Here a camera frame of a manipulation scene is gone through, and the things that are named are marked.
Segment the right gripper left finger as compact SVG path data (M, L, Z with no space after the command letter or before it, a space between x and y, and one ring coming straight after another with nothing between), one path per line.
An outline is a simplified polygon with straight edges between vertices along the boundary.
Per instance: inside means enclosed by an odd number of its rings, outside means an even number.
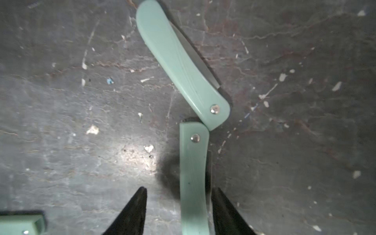
M103 235L142 235L146 205L147 189L140 187Z

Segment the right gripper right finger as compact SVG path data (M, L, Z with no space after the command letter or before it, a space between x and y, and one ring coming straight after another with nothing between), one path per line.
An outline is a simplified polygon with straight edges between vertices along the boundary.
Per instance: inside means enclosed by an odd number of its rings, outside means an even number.
M220 188L211 194L216 235L257 235Z

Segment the teal fruit knife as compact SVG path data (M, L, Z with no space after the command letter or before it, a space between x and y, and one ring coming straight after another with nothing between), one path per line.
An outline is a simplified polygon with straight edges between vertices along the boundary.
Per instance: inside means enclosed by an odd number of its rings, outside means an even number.
M1 235L42 235L45 231L42 214L1 215Z
M180 203L183 235L209 235L206 165L209 131L200 122L180 123Z
M212 131L230 115L220 84L185 35L157 1L143 1L136 23L146 46L206 127Z

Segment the teal fruit knife bottom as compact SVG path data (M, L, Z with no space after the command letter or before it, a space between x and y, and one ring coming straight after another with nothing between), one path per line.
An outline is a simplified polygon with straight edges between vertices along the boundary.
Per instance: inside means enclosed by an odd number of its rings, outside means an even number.
M42 214L1 215L1 235L42 235L45 231Z

